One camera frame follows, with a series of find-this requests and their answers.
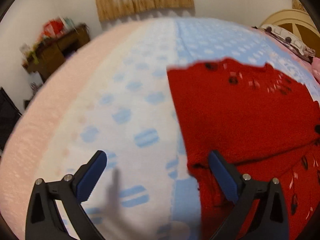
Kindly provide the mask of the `red gift bag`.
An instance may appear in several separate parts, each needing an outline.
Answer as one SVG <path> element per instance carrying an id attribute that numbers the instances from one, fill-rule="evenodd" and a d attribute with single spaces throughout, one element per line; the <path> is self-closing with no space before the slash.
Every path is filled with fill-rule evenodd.
<path id="1" fill-rule="evenodd" d="M 43 34 L 51 38 L 56 38 L 62 34 L 63 29 L 64 25 L 61 20 L 50 20 L 43 26 Z"/>

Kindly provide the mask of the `cream wooden headboard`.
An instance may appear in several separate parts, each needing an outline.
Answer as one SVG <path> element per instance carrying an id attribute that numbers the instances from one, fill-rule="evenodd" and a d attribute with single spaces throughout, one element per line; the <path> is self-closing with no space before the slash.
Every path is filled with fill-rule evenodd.
<path id="1" fill-rule="evenodd" d="M 277 25 L 290 31 L 319 56 L 319 31 L 307 12 L 284 9 L 268 16 L 260 26 L 265 24 Z"/>

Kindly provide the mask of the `red knitted sweater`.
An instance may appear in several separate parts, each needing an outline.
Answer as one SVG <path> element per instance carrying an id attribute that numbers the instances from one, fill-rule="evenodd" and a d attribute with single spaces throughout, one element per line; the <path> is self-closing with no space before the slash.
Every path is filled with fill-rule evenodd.
<path id="1" fill-rule="evenodd" d="M 209 169 L 216 150 L 253 179 L 279 179 L 289 239 L 296 239 L 319 205 L 319 103 L 307 87 L 270 64 L 231 58 L 170 68 L 167 75 L 187 167 L 199 184 L 202 238 L 233 208 Z"/>

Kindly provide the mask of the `dark wooden desk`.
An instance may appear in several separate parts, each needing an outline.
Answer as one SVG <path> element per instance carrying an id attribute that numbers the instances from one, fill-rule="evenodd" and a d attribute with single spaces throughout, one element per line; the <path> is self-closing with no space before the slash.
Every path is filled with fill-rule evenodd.
<path id="1" fill-rule="evenodd" d="M 71 54 L 90 42 L 88 26 L 84 23 L 56 39 L 41 42 L 22 67 L 28 74 L 38 72 L 46 81 Z"/>

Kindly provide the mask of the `pink pillow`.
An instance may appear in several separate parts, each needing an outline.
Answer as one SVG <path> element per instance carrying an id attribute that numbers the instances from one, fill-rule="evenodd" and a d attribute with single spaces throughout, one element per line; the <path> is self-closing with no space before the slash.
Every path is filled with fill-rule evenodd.
<path id="1" fill-rule="evenodd" d="M 314 78 L 320 83 L 320 58 L 314 57 L 311 64 L 311 71 Z"/>

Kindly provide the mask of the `blue pink dotted bed blanket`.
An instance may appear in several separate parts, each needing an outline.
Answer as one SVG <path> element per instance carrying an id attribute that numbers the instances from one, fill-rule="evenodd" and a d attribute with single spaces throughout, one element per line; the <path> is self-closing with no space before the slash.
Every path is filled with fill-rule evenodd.
<path id="1" fill-rule="evenodd" d="M 24 239 L 35 180 L 60 180 L 97 152 L 107 167 L 83 208 L 106 239 L 198 239 L 200 198 L 166 68 L 233 57 L 305 84 L 306 67 L 261 32 L 214 18 L 121 24 L 69 59 L 37 93 L 1 160 L 1 215 Z"/>

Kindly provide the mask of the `grey patterned pillow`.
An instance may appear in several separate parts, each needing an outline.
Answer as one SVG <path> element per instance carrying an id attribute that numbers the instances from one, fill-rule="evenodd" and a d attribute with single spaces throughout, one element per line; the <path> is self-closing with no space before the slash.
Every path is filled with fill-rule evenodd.
<path id="1" fill-rule="evenodd" d="M 316 56 L 316 51 L 309 48 L 302 40 L 295 36 L 290 31 L 272 24 L 264 24 L 259 28 L 270 37 L 276 39 L 296 56 L 306 62 L 311 63 Z"/>

